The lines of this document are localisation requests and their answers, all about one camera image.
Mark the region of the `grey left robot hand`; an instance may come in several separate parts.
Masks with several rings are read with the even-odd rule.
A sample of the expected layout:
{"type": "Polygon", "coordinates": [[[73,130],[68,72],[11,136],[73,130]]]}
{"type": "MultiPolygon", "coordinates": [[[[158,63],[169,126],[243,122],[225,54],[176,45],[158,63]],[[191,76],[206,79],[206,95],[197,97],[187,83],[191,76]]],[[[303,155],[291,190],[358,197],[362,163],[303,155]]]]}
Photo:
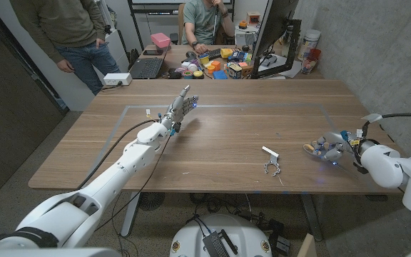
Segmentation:
{"type": "Polygon", "coordinates": [[[186,94],[190,90],[187,85],[177,96],[173,102],[168,106],[166,113],[161,118],[161,123],[169,130],[174,130],[176,133],[180,132],[181,121],[190,111],[196,108],[198,103],[198,96],[190,96],[186,98],[186,94]]]}

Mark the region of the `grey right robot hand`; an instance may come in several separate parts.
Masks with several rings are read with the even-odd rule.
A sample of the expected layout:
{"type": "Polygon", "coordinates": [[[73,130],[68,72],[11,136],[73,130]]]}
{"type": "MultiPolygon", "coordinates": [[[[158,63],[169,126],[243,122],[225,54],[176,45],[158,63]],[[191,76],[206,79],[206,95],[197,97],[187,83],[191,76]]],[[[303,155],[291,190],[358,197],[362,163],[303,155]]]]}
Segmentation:
{"type": "Polygon", "coordinates": [[[303,147],[309,154],[320,157],[323,161],[336,162],[344,153],[350,153],[354,164],[361,167],[359,150],[364,140],[362,129],[358,129],[356,133],[329,131],[303,147]]]}

